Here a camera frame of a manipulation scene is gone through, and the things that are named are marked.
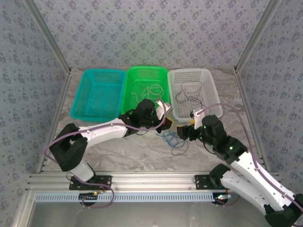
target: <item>wall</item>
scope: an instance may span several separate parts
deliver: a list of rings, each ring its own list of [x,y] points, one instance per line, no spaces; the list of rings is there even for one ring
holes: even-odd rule
[[[65,73],[21,0],[0,1],[0,226],[41,156]]]
[[[303,2],[285,0],[241,72],[268,160],[302,192]]]
[[[71,67],[235,65],[268,0],[35,0]]]

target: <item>wire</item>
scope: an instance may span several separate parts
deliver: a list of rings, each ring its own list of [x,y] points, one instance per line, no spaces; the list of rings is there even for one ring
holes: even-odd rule
[[[257,162],[257,158],[256,158],[256,155],[254,154],[254,151],[253,151],[253,147],[252,147],[252,143],[250,141],[250,137],[249,137],[249,134],[248,134],[248,131],[247,131],[247,128],[241,118],[241,116],[239,115],[239,113],[235,110],[235,108],[233,108],[232,106],[228,105],[228,104],[225,104],[225,103],[216,103],[216,104],[213,104],[213,105],[210,105],[208,106],[207,108],[201,110],[200,112],[197,113],[197,115],[200,115],[202,114],[203,112],[205,112],[206,110],[209,110],[210,108],[214,107],[214,106],[226,106],[230,109],[232,109],[237,117],[239,118],[241,124],[242,124],[242,127],[244,129],[244,132],[246,134],[246,137],[247,137],[247,140],[248,140],[248,144],[249,144],[249,147],[250,147],[250,153],[251,153],[251,157],[252,157],[252,160],[253,160],[253,164],[256,168],[256,170],[258,171],[258,173],[263,177],[263,179],[269,184],[271,185],[274,189],[276,189],[282,196],[286,197],[290,202],[292,202],[294,205],[297,206],[297,208],[299,208],[299,210],[301,212],[303,212],[303,207],[301,207],[295,200],[293,200],[289,195],[285,194],[279,187],[275,186],[274,183],[272,183],[265,175],[264,173],[259,169],[258,167],[258,162]]]
[[[166,113],[166,106],[165,106],[165,103],[164,103],[161,99],[157,99],[157,101],[160,101],[160,102],[162,103],[162,106],[163,106],[163,109],[164,109],[164,115],[163,115],[163,118],[162,118],[161,122],[160,122],[157,126],[155,126],[155,127],[153,127],[153,128],[141,129],[141,128],[136,128],[136,127],[133,127],[133,126],[131,126],[131,125],[127,125],[127,124],[123,124],[123,123],[109,123],[109,124],[103,124],[103,125],[99,125],[99,126],[96,126],[96,127],[92,127],[92,128],[90,128],[90,131],[102,129],[102,128],[105,128],[105,127],[113,127],[113,126],[125,126],[125,127],[129,128],[129,129],[134,129],[134,130],[138,130],[138,131],[151,131],[151,130],[155,130],[155,129],[157,129],[157,128],[159,128],[160,126],[163,125],[163,123],[164,123],[164,121],[165,121],[165,119],[166,119],[166,114],[167,114],[167,113]],[[64,138],[67,138],[67,137],[69,137],[69,136],[74,136],[74,135],[77,135],[77,134],[81,134],[81,133],[84,133],[84,132],[88,132],[88,130],[74,131],[74,132],[67,133],[67,134],[65,134],[65,135],[63,135],[63,136],[61,136],[61,137],[55,139],[53,142],[49,143],[49,144],[44,148],[44,150],[43,150],[44,156],[47,157],[48,159],[50,159],[51,161],[57,163],[57,161],[56,161],[54,158],[50,157],[50,156],[46,153],[47,150],[48,150],[52,145],[54,145],[55,143],[59,142],[60,140],[62,140],[62,139],[64,139]],[[111,187],[109,187],[109,186],[106,185],[106,184],[102,184],[102,183],[88,183],[88,182],[85,182],[85,181],[81,180],[80,178],[78,178],[76,175],[74,175],[74,177],[75,177],[79,182],[81,182],[81,183],[83,183],[83,184],[86,184],[86,185],[93,185],[93,186],[106,187],[106,188],[108,188],[108,189],[112,192],[113,196],[112,196],[112,199],[111,199],[111,201],[110,201],[109,203],[107,203],[107,204],[104,205],[104,206],[94,207],[94,209],[95,209],[95,208],[105,208],[105,207],[110,206],[110,205],[113,203],[113,200],[114,200],[114,197],[115,197],[115,193],[114,193],[114,190],[113,190]]]
[[[66,179],[68,179],[68,178],[67,178],[67,175],[68,175],[69,173],[70,173],[70,172],[67,172],[67,174],[66,174],[66,176],[65,176],[65,177],[66,177]],[[69,180],[69,181],[71,181],[71,179],[68,179],[68,180]]]
[[[188,148],[189,148],[189,142],[187,140],[181,140],[177,134],[175,132],[171,132],[170,130],[167,131],[167,135],[165,135],[165,133],[163,133],[162,135],[157,135],[163,138],[164,141],[166,141],[168,143],[168,145],[170,147],[172,147],[171,149],[171,154],[173,156],[180,156],[185,154],[185,152],[187,152]],[[180,154],[174,154],[173,150],[176,149],[181,149],[184,147],[184,145],[187,144],[187,148],[184,152],[180,153]]]
[[[138,134],[138,133],[136,132],[136,135],[138,135],[138,136],[143,136],[143,135],[145,135],[146,133],[148,133],[148,131],[146,131],[146,132],[143,133],[143,134]]]
[[[161,91],[159,93],[155,93],[155,91],[152,92],[152,89],[161,89]],[[150,87],[146,87],[141,94],[141,101],[145,98],[150,99],[150,94],[152,94],[153,96],[156,96],[153,98],[162,98],[162,96],[164,94],[164,90],[161,87],[161,85],[159,85],[159,84],[154,84],[154,85],[151,85]],[[132,95],[136,95],[136,100],[139,103],[137,93],[133,92]]]
[[[100,208],[105,208],[105,207],[109,207],[110,205],[112,205],[112,203],[113,203],[113,201],[115,199],[115,192],[114,192],[114,190],[111,187],[109,187],[108,185],[103,184],[103,183],[88,183],[88,182],[85,182],[85,181],[81,180],[79,177],[77,177],[75,175],[74,175],[74,178],[76,178],[77,181],[79,181],[79,182],[81,182],[83,184],[92,185],[92,186],[106,187],[106,188],[108,188],[112,192],[112,198],[111,198],[111,200],[107,204],[102,205],[102,206],[93,206],[93,207],[85,206],[84,205],[84,200],[87,198],[87,196],[84,197],[82,199],[82,206],[83,207],[86,207],[86,208],[89,208],[89,209],[100,209]]]
[[[133,112],[133,111],[134,111],[134,109],[128,110],[128,111],[125,112],[125,114],[126,114],[126,115],[129,115],[129,114],[130,114],[131,112]]]
[[[215,199],[215,201],[218,202],[218,203],[221,203],[222,206],[224,206],[224,207],[230,207],[230,206],[236,204],[239,201],[239,199],[240,199],[240,196],[238,195],[236,200],[234,202],[230,203],[230,204],[226,204],[226,203],[224,203],[224,202],[222,202],[221,200],[218,200],[218,199]]]
[[[186,88],[183,88],[183,84],[184,83],[200,83],[200,87],[198,90],[196,91],[193,91],[193,92],[186,92]],[[177,103],[179,104],[182,104],[182,103],[185,103],[185,102],[190,102],[191,105],[200,105],[201,106],[201,109],[203,109],[203,106],[206,107],[205,105],[203,105],[203,98],[202,96],[200,95],[201,92],[202,92],[202,82],[197,80],[197,81],[185,81],[185,82],[182,82],[181,83],[181,91],[178,92],[176,95],[175,95],[175,100]],[[185,96],[184,100],[179,100],[178,97],[182,94],[183,92],[183,95]]]
[[[204,141],[203,141],[203,146],[204,146],[204,148],[207,150],[208,153],[210,153],[210,154],[212,154],[212,155],[215,155],[215,153],[210,152],[210,151],[206,148]]]

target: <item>table surface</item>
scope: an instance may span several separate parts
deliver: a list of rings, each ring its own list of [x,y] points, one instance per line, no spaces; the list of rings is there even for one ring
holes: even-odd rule
[[[239,93],[235,75],[219,69],[209,69],[214,78],[220,101],[227,103],[239,112],[249,131],[250,139],[254,141],[248,124],[245,108]],[[56,129],[57,135],[67,124],[75,123],[77,126],[89,126],[96,122],[84,122],[70,117],[71,107],[82,77],[83,71],[73,69],[71,81]],[[248,147],[246,135],[236,114],[228,108],[223,108],[224,114],[220,119],[227,133],[238,138]],[[188,151],[181,156],[173,156],[171,147],[156,135],[156,131],[149,131],[143,136],[132,135],[121,139],[112,139],[96,144],[86,149],[83,160],[96,170],[199,170],[210,171],[217,164],[224,163],[215,155],[208,153],[199,141],[191,141]],[[174,153],[182,153],[182,149],[175,149]],[[45,161],[44,170],[59,170],[60,167]]]

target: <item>white robotic arm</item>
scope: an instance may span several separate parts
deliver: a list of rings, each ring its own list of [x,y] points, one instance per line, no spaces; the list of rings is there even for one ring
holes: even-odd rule
[[[159,133],[171,127],[170,119],[163,120],[164,112],[168,113],[171,106],[162,101],[157,101],[157,104],[158,107],[155,108],[155,104],[151,100],[144,99],[136,109],[130,110],[110,122],[88,127],[68,124],[57,138],[73,134],[73,132],[78,133],[58,141],[50,147],[50,151],[63,171],[71,172],[86,182],[95,174],[89,164],[82,161],[87,148],[106,140],[130,136],[138,132],[141,127],[147,128],[147,131],[149,128],[156,127]]]
[[[230,168],[219,164],[210,172],[211,181],[215,185],[235,191],[252,203],[265,215],[271,226],[291,227],[302,214],[295,203],[302,206],[303,195],[294,194],[285,188],[258,162],[255,167],[256,161],[252,154],[238,139],[226,134],[222,122],[215,115],[205,117],[200,112],[201,110],[191,113],[195,124],[177,128],[178,136],[184,140],[198,139],[211,146],[218,158],[238,170],[248,180],[241,179]]]

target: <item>mesh basket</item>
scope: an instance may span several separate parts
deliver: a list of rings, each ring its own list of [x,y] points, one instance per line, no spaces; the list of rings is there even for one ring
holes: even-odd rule
[[[207,69],[172,70],[168,73],[168,81],[173,115],[179,122],[189,122],[192,110],[220,102],[213,76]],[[215,106],[205,114],[222,117],[223,109]]]
[[[163,102],[169,103],[167,73],[167,69],[159,66],[134,66],[129,68],[126,72],[121,113],[125,114],[129,110],[135,109],[144,98],[155,103],[157,98],[160,98],[155,94],[158,94],[161,88],[163,89],[161,99]],[[152,86],[158,86],[158,88],[153,89],[154,93],[147,94],[147,88]]]
[[[120,114],[125,72],[91,69],[83,73],[71,117],[84,121],[108,122]]]

